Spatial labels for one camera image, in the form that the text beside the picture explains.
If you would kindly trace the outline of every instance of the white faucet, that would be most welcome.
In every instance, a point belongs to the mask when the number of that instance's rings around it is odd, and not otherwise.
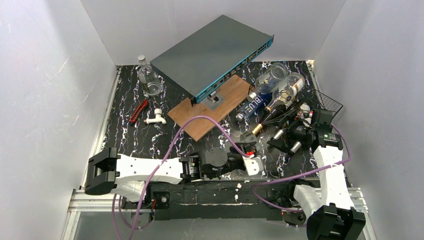
[[[154,110],[154,118],[147,118],[144,120],[144,122],[146,124],[154,124],[154,123],[162,123],[162,124],[167,124],[167,121],[165,120],[165,118],[162,117],[162,110],[159,108],[156,108]]]

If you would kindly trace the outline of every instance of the cable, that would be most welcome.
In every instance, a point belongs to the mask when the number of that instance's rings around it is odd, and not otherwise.
[[[152,210],[155,209],[155,206],[156,206],[156,199],[154,200],[154,203],[153,203],[153,206],[151,206],[151,209]]]
[[[146,208],[150,207],[150,205],[152,205],[152,202],[151,202],[151,203],[149,203],[147,206],[142,207],[142,209],[146,209]]]
[[[119,201],[118,201],[119,206],[118,206],[118,209],[119,209],[119,215],[120,215],[120,218],[122,219],[123,223],[124,223],[127,227],[131,228],[131,227],[132,227],[132,226],[131,226],[131,224],[129,224],[129,223],[127,222],[127,220],[125,220],[124,215],[122,215],[121,203],[122,203],[122,196],[119,196]]]
[[[142,192],[141,192],[141,195],[140,195],[140,201],[138,201],[138,205],[137,205],[137,210],[136,210],[136,212],[135,212],[135,217],[134,217],[134,220],[133,220],[133,223],[132,223],[132,227],[131,227],[131,234],[129,235],[129,237],[128,237],[128,240],[131,240],[132,238],[133,238],[133,235],[134,235],[134,231],[136,230],[136,224],[137,224],[137,221],[139,220],[139,213],[140,213],[140,209],[141,209],[141,206],[142,206],[142,201],[143,201],[143,196],[145,195],[145,193],[146,193],[146,188],[147,188],[147,186],[149,185],[149,183],[150,183],[150,181],[152,180],[152,178],[153,178],[153,175],[155,175],[155,173],[158,171],[158,169],[161,167],[161,165],[168,159],[168,157],[169,157],[169,155],[171,154],[171,150],[172,150],[172,148],[173,148],[173,146],[175,145],[175,143],[176,143],[176,141],[177,141],[177,139],[178,139],[178,137],[180,136],[180,133],[183,131],[183,129],[187,126],[187,124],[189,124],[191,121],[193,121],[193,120],[195,120],[195,119],[206,119],[206,120],[209,120],[209,121],[211,121],[213,124],[215,124],[215,126],[224,134],[224,136],[228,139],[228,141],[231,143],[231,145],[234,147],[234,149],[240,154],[240,155],[242,155],[243,157],[246,157],[246,158],[248,158],[249,156],[246,154],[246,153],[244,153],[244,152],[242,152],[242,150],[240,150],[240,148],[236,145],[236,143],[231,139],[231,137],[228,135],[228,133],[226,133],[225,132],[225,130],[215,121],[215,120],[213,120],[211,117],[208,117],[208,116],[195,116],[195,117],[192,117],[192,118],[190,118],[186,123],[184,123],[180,128],[179,128],[179,130],[176,132],[176,134],[175,134],[175,136],[174,136],[174,138],[173,138],[173,140],[172,140],[172,142],[171,142],[171,144],[169,145],[169,148],[168,148],[168,151],[166,152],[166,154],[165,154],[165,156],[163,157],[163,159],[162,159],[162,162],[160,163],[160,165],[157,165],[157,167],[151,172],[151,174],[148,176],[148,178],[147,178],[147,180],[146,180],[146,182],[145,182],[145,184],[144,184],[144,187],[143,187],[143,190],[142,190]],[[121,235],[119,234],[119,231],[118,231],[118,227],[117,227],[117,221],[116,221],[116,219],[115,219],[115,201],[116,201],[116,198],[117,198],[117,195],[115,194],[114,196],[113,196],[113,201],[112,201],[112,217],[113,217],[113,226],[114,226],[114,228],[115,228],[115,232],[116,232],[116,236],[118,237],[118,239],[119,240],[122,240],[122,238],[121,238]],[[150,223],[152,223],[152,222],[149,222],[149,223],[147,223],[146,225],[144,225],[144,226],[142,226],[142,227],[138,227],[138,229],[144,229],[145,227],[147,227]]]
[[[344,144],[346,145],[346,151],[347,151],[348,158],[346,160],[341,160],[341,161],[338,161],[338,162],[335,163],[336,165],[342,165],[342,164],[347,163],[347,162],[349,162],[351,160],[351,158],[352,158],[351,151],[349,149],[349,145],[346,142],[345,137],[343,136],[343,134],[339,131],[339,129],[336,126],[334,126],[333,124],[331,124],[331,125],[338,132],[338,134],[340,135],[341,139],[343,139]],[[268,205],[270,205],[270,206],[272,206],[274,208],[281,209],[281,210],[284,210],[286,212],[302,212],[302,210],[281,207],[281,206],[275,205],[272,202],[267,201],[265,198],[259,196],[259,194],[255,191],[255,188],[257,188],[259,186],[265,186],[265,185],[271,185],[271,184],[278,184],[278,183],[287,182],[287,181],[294,180],[294,179],[303,178],[305,176],[318,173],[319,171],[326,170],[326,169],[329,169],[331,167],[332,167],[331,165],[322,166],[322,167],[319,167],[319,168],[314,169],[314,170],[311,170],[311,171],[307,171],[307,172],[302,173],[302,174],[298,174],[298,175],[294,175],[294,176],[290,176],[290,177],[286,177],[286,178],[282,178],[282,179],[278,179],[278,180],[261,182],[261,183],[258,183],[258,184],[255,184],[255,185],[252,186],[252,192],[253,192],[253,194],[259,200],[261,200],[262,202],[264,202],[264,203],[266,203],[266,204],[268,204]]]

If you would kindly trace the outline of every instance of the electronic component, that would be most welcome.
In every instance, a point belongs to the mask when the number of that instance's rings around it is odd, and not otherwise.
[[[269,48],[274,36],[221,15],[150,63],[195,105]]]

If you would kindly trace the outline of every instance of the bottle cap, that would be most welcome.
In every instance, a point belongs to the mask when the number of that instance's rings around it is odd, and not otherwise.
[[[253,100],[255,100],[255,98],[257,97],[257,95],[256,95],[256,93],[255,92],[251,92],[251,93],[249,93],[249,95],[247,96],[247,100],[249,101],[249,102],[252,102]]]
[[[146,61],[146,57],[144,55],[139,55],[138,56],[138,60],[141,61]]]
[[[240,122],[241,120],[243,120],[243,115],[241,113],[238,113],[237,115],[235,115],[235,119]]]

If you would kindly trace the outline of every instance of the wooden board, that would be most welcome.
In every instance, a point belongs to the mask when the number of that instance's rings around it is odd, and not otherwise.
[[[168,116],[180,127],[192,117],[199,115],[211,117],[219,123],[248,96],[249,87],[249,83],[234,75],[219,87],[218,94],[224,98],[224,101],[215,110],[210,110],[203,103],[192,106],[190,99],[187,97],[171,109],[168,112]],[[196,119],[184,128],[184,132],[197,142],[214,126],[207,119]]]

